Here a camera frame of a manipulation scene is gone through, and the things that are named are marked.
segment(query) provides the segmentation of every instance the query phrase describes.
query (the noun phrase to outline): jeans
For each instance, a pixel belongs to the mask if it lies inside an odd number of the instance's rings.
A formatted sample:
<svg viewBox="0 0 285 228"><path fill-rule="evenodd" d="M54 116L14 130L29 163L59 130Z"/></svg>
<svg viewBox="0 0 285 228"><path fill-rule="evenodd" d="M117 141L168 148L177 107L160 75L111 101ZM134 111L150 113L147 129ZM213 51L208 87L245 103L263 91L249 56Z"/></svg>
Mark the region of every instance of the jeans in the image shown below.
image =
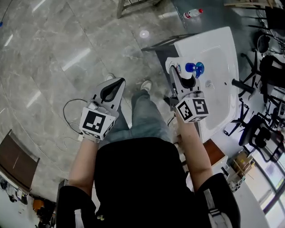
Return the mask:
<svg viewBox="0 0 285 228"><path fill-rule="evenodd" d="M108 135L100 142L99 148L131 138L156 137L171 142L170 131L146 90L140 90L134 94L131 104L132 128L129 129L119 106L119 117Z"/></svg>

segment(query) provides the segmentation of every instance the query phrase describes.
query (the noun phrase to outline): water bottle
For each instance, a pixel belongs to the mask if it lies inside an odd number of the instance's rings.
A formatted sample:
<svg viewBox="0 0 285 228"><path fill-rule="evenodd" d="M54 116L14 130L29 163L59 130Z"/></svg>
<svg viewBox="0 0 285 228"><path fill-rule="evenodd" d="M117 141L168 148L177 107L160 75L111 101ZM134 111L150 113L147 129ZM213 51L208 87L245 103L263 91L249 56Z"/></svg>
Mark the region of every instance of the water bottle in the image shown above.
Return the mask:
<svg viewBox="0 0 285 228"><path fill-rule="evenodd" d="M203 13L203 10L202 9L192 9L188 12L185 12L183 14L183 16L186 18L186 19L189 19L189 18L192 18L192 17L196 17L196 16L199 16L201 13Z"/></svg>

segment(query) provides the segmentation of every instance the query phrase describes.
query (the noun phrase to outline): plastic bottle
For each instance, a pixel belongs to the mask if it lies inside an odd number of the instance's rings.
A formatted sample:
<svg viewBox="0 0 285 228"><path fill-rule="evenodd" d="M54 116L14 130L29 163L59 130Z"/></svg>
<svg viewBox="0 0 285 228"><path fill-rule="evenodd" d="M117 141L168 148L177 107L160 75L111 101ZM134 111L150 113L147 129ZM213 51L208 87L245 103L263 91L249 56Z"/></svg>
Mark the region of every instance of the plastic bottle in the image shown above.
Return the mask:
<svg viewBox="0 0 285 228"><path fill-rule="evenodd" d="M192 17L195 17L195 16L199 16L201 13L203 13L203 10L202 9L192 9L188 12L185 12L183 14L183 16L186 18L186 19L189 19L189 18L192 18Z"/></svg>
<svg viewBox="0 0 285 228"><path fill-rule="evenodd" d="M189 62L189 59L185 57L172 58L168 57L165 62L165 67L169 73L169 68L174 66L181 78L190 79L193 72L195 72L196 66L194 63Z"/></svg>

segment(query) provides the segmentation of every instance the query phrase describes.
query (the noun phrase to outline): shoe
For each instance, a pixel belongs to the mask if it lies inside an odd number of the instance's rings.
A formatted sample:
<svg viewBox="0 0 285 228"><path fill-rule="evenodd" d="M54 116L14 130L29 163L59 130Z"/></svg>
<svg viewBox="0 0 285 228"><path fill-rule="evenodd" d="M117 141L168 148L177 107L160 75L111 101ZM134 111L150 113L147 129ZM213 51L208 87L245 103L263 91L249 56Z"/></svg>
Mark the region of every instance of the shoe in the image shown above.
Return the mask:
<svg viewBox="0 0 285 228"><path fill-rule="evenodd" d="M151 90L151 86L152 86L151 81L145 81L142 83L141 90L146 90L149 93Z"/></svg>
<svg viewBox="0 0 285 228"><path fill-rule="evenodd" d="M116 78L112 73L108 73L107 75L106 75L106 77L105 77L105 81L107 81L107 80L111 80L111 79L114 79L114 78Z"/></svg>

